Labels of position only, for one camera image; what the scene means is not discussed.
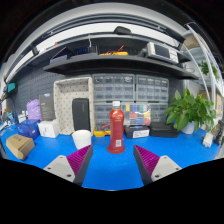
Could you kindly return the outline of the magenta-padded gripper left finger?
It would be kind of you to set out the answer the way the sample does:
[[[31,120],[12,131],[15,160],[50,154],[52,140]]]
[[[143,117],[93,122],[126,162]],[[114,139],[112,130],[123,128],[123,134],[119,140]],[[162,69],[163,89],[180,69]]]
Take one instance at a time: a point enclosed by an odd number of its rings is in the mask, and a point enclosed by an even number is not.
[[[69,156],[59,155],[44,170],[81,186],[92,156],[93,146],[88,145]]]

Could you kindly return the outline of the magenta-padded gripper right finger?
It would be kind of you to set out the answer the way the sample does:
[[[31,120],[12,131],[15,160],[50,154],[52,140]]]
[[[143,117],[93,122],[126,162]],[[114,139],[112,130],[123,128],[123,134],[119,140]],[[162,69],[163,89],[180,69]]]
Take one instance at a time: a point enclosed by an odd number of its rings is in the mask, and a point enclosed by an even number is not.
[[[144,185],[181,170],[181,167],[167,155],[159,157],[138,145],[134,146],[133,155]]]

